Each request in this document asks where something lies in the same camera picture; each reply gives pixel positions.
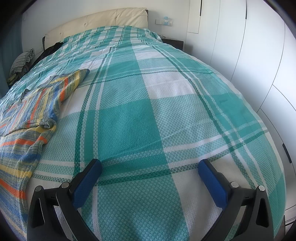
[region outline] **cream headboard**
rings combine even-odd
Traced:
[[[62,41],[65,37],[102,26],[129,25],[148,28],[148,11],[146,8],[119,8],[86,15],[64,23],[49,31],[43,37],[43,49]]]

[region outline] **white wall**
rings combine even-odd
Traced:
[[[166,37],[185,42],[190,0],[38,0],[24,14],[22,48],[42,49],[42,38],[51,29],[95,12],[123,7],[146,7],[148,28]],[[168,16],[173,26],[156,25],[156,19]]]

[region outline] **blue gripper pad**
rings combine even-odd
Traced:
[[[83,206],[101,172],[102,164],[99,160],[96,160],[72,194],[72,204],[75,209]]]
[[[228,203],[227,192],[224,190],[215,174],[206,165],[204,160],[201,160],[197,167],[198,174],[211,194],[216,206],[221,207],[224,210]]]

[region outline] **yellow stripe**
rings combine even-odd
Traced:
[[[54,126],[51,128],[51,130],[52,130],[53,132],[55,132],[56,128],[57,128],[57,126],[54,125]]]
[[[81,70],[78,70],[74,73],[74,88],[72,90],[75,90],[80,83],[80,72]]]
[[[7,166],[2,165],[2,164],[0,164],[0,170],[4,171],[4,172],[6,172],[6,173],[8,173],[10,175],[20,177],[20,178],[31,177],[32,176],[32,172],[30,172],[30,171],[24,172],[24,171],[21,171],[21,170],[16,170],[16,169],[11,168],[11,167],[7,167]]]
[[[48,129],[44,129],[42,126],[37,126],[35,131],[42,133],[42,132],[48,131]]]
[[[45,107],[47,105],[48,95],[49,95],[49,92],[47,91],[47,94],[44,95],[45,99],[44,99],[43,106],[42,106],[42,109],[39,114],[39,119],[43,118],[43,113],[44,113]]]
[[[25,104],[25,106],[22,107],[22,110],[23,110],[23,111],[24,111],[24,110],[27,110],[28,105],[29,105],[29,103],[27,102],[27,103]],[[17,126],[17,125],[21,122],[21,120],[22,120],[22,115],[18,116],[18,119],[15,121],[14,126]]]
[[[26,234],[23,232],[23,230],[21,230],[19,228],[19,226],[10,219],[10,217],[3,211],[3,209],[1,208],[1,213],[3,214],[3,216],[5,217],[5,219],[10,223],[11,226],[13,226],[22,236],[26,237]]]
[[[67,76],[57,78],[57,79],[51,81],[50,83],[53,84],[53,83],[56,83],[56,82],[62,81],[62,80],[65,79],[65,78],[67,78]]]

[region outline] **checkered blanket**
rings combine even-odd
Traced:
[[[229,181],[265,186],[277,232],[283,166],[262,120],[228,80],[147,29],[101,27],[63,42],[0,105],[51,75],[90,70],[61,107],[28,203],[37,185],[57,187],[97,158],[103,172],[80,213],[100,240],[200,240],[221,212],[197,173],[208,158]]]

